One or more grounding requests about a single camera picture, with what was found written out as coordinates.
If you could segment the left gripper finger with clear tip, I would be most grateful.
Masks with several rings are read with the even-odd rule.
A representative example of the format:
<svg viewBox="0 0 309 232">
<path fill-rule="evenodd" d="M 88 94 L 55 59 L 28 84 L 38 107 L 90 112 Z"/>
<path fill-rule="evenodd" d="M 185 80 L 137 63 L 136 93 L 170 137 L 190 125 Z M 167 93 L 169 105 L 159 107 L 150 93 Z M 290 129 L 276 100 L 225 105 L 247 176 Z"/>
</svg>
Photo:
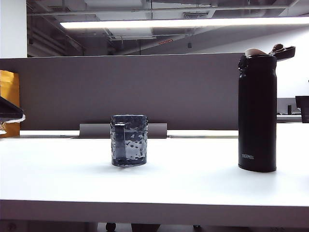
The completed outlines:
<svg viewBox="0 0 309 232">
<path fill-rule="evenodd" d="M 10 101 L 0 97 L 0 122 L 19 123 L 26 119 L 24 111 Z"/>
</svg>

